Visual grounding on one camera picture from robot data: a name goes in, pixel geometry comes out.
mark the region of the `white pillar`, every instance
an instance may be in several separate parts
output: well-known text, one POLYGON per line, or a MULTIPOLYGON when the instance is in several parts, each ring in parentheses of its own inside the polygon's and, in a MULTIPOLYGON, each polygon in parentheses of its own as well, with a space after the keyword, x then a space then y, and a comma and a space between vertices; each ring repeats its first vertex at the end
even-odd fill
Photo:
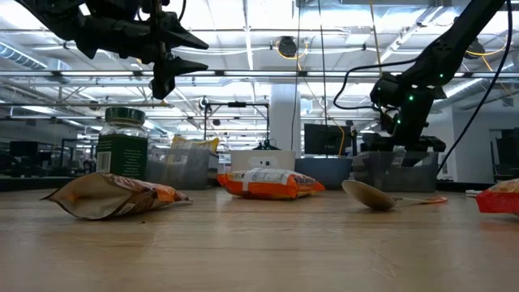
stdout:
POLYGON ((301 156, 301 93, 295 84, 273 84, 270 93, 270 139, 281 150, 301 156))

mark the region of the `wooden table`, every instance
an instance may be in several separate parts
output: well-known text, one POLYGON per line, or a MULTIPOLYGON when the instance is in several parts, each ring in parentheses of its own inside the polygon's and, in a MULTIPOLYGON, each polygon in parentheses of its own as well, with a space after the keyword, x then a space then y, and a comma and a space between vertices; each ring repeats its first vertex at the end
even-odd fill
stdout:
POLYGON ((519 217, 443 205, 372 213, 341 192, 80 221, 49 191, 0 193, 0 291, 512 291, 519 217))

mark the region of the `chip bag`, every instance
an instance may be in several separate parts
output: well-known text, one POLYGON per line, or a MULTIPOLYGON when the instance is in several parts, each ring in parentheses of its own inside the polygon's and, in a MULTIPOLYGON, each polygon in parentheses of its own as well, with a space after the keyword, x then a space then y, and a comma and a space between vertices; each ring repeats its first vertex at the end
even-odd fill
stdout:
POLYGON ((89 220, 142 213, 177 201, 191 202, 172 187, 105 173, 84 175, 42 200, 89 220))
POLYGON ((220 139, 215 138, 211 141, 194 141, 182 138, 181 136, 173 137, 171 143, 172 149, 207 149, 211 152, 216 152, 220 139))
POLYGON ((477 197, 481 213, 519 214, 519 179, 499 182, 477 197))
POLYGON ((218 182, 232 195, 246 199, 295 200, 324 191, 315 179, 290 170, 255 168, 220 174, 218 182))

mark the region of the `jar lid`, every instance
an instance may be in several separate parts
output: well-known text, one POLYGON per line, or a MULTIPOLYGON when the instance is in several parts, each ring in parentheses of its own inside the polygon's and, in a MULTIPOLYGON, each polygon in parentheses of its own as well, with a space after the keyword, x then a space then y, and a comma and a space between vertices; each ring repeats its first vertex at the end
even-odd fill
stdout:
POLYGON ((106 122, 127 120, 131 122, 138 122, 139 124, 143 125, 144 122, 146 122, 146 113, 138 109, 113 107, 106 109, 105 120, 106 122))

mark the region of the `orange chip bag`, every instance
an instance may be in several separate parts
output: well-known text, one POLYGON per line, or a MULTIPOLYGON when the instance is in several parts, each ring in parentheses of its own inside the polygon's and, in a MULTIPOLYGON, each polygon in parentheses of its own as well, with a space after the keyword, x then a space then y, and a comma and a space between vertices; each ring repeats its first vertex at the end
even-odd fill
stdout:
POLYGON ((218 182, 233 195, 246 199, 295 200, 324 191, 315 179, 290 170, 255 168, 218 176, 218 182))

